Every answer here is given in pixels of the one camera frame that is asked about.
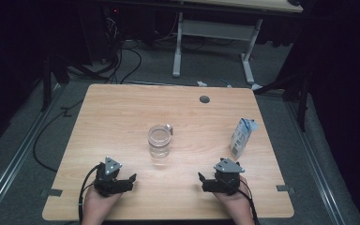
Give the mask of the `clear glass jar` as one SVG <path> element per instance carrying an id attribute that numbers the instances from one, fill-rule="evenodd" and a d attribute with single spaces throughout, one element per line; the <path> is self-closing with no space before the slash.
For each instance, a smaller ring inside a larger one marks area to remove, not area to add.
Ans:
<path id="1" fill-rule="evenodd" d="M 165 158 L 170 154 L 170 143 L 173 135 L 173 127 L 156 125 L 148 131 L 149 153 L 153 158 Z"/>

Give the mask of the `black metal stand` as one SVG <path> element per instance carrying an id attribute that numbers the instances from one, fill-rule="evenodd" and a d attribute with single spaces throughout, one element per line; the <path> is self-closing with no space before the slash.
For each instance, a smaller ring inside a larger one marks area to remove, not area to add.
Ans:
<path id="1" fill-rule="evenodd" d="M 68 84 L 69 76 L 65 61 L 60 55 L 48 55 L 43 62 L 43 105 L 41 110 L 45 112 L 52 102 L 52 76 L 59 84 Z"/>
<path id="2" fill-rule="evenodd" d="M 266 86 L 254 90 L 254 94 L 260 95 L 270 90 L 282 88 L 284 90 L 284 93 L 282 94 L 282 99 L 284 101 L 298 101 L 296 122 L 300 129 L 305 132 L 309 80 L 309 74 L 295 73 L 291 76 L 279 78 L 275 82 L 271 82 Z"/>

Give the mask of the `person's left hand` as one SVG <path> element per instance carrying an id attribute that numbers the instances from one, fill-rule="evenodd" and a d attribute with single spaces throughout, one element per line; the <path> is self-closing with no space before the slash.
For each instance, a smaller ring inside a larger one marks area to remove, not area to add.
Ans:
<path id="1" fill-rule="evenodd" d="M 90 187 L 87 190 L 84 199 L 83 217 L 106 218 L 121 197 L 122 193 L 113 194 L 109 197 L 102 197 L 94 187 Z"/>

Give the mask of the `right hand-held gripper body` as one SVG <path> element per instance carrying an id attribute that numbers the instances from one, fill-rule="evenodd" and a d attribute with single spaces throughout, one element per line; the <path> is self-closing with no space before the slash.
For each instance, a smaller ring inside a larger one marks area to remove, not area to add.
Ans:
<path id="1" fill-rule="evenodd" d="M 245 171 L 239 162 L 234 162 L 229 158 L 222 158 L 214 166 L 215 187 L 214 192 L 233 195 L 240 187 L 240 174 Z"/>

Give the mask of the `person's right hand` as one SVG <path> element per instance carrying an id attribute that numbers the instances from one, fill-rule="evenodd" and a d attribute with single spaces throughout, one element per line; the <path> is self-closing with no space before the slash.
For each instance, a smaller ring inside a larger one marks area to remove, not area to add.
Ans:
<path id="1" fill-rule="evenodd" d="M 224 205 L 225 209 L 232 218 L 236 216 L 250 216 L 250 204 L 248 202 L 248 188 L 246 187 L 247 180 L 245 177 L 240 177 L 240 186 L 238 191 L 233 195 L 225 193 L 216 193 L 214 195 Z"/>

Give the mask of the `metal floor rail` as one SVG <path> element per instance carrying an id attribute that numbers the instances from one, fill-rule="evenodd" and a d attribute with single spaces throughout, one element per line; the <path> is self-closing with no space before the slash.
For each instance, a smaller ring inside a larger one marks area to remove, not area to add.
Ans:
<path id="1" fill-rule="evenodd" d="M 53 104 L 60 98 L 65 88 L 64 84 L 55 84 L 52 89 L 52 99 L 47 108 L 44 108 L 43 89 L 38 85 L 10 120 L 10 125 L 0 139 L 0 202 L 28 157 L 31 145 Z"/>
<path id="2" fill-rule="evenodd" d="M 297 119 L 298 112 L 296 106 L 293 103 L 285 102 L 285 107 L 288 113 L 290 114 L 295 129 L 297 130 L 299 139 L 301 140 L 304 152 L 307 157 L 307 164 L 311 170 L 311 174 L 313 176 L 314 182 L 320 193 L 322 202 L 324 204 L 328 216 L 332 221 L 332 224 L 345 225 L 344 217 L 340 213 L 333 191 L 329 187 L 328 182 L 323 174 L 323 170 L 319 164 L 318 159 L 315 156 L 313 147 L 308 139 L 308 135 L 298 123 L 298 119 Z"/>

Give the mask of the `white-framed desk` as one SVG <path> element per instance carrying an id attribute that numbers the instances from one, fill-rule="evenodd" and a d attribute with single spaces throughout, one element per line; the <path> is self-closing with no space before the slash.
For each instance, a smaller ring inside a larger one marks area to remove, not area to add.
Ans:
<path id="1" fill-rule="evenodd" d="M 278 12 L 298 14 L 303 8 L 298 2 L 291 0 L 178 0 L 181 7 L 199 4 L 219 8 L 249 9 L 252 12 Z M 209 22 L 205 19 L 185 19 L 183 13 L 179 12 L 177 17 L 176 49 L 173 60 L 172 75 L 177 78 L 181 75 L 182 41 L 183 36 L 202 38 L 221 38 L 228 40 L 239 40 L 247 43 L 246 49 L 240 54 L 241 62 L 247 83 L 253 88 L 260 87 L 255 83 L 251 71 L 249 58 L 251 56 L 256 39 L 260 33 L 263 17 L 253 19 L 249 24 L 240 22 Z"/>

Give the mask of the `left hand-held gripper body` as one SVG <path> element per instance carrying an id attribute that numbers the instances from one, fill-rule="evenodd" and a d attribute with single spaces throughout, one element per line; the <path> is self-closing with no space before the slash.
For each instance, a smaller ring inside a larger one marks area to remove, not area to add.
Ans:
<path id="1" fill-rule="evenodd" d="M 98 165 L 94 187 L 99 195 L 109 197 L 113 194 L 122 193 L 116 180 L 121 167 L 122 164 L 111 157 L 105 157 L 105 160 Z"/>

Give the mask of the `white and blue salt bag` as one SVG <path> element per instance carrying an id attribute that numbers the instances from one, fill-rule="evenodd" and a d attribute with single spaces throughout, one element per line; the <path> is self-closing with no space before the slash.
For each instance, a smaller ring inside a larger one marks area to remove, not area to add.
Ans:
<path id="1" fill-rule="evenodd" d="M 239 159 L 241 157 L 252 132 L 258 127 L 253 119 L 241 118 L 239 120 L 231 137 L 230 152 L 233 158 Z"/>

